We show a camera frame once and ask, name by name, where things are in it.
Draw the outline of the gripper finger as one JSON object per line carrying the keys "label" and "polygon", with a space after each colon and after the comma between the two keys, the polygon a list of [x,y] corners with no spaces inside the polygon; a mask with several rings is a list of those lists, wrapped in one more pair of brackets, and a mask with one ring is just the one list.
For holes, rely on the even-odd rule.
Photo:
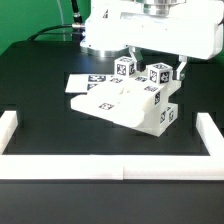
{"label": "gripper finger", "polygon": [[178,67],[175,70],[175,79],[178,81],[183,81],[185,78],[183,70],[184,70],[185,66],[187,65],[188,57],[180,55],[179,62],[180,62],[180,64],[178,65]]}
{"label": "gripper finger", "polygon": [[143,61],[141,51],[137,49],[136,47],[130,46],[129,54],[134,60],[136,70],[139,72],[142,72],[144,70],[144,61]]}

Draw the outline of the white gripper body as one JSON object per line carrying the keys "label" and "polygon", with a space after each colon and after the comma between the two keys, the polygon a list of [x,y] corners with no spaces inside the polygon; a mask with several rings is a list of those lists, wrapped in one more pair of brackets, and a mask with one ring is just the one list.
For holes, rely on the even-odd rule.
{"label": "white gripper body", "polygon": [[223,48],[224,0],[91,0],[85,43],[210,59]]}

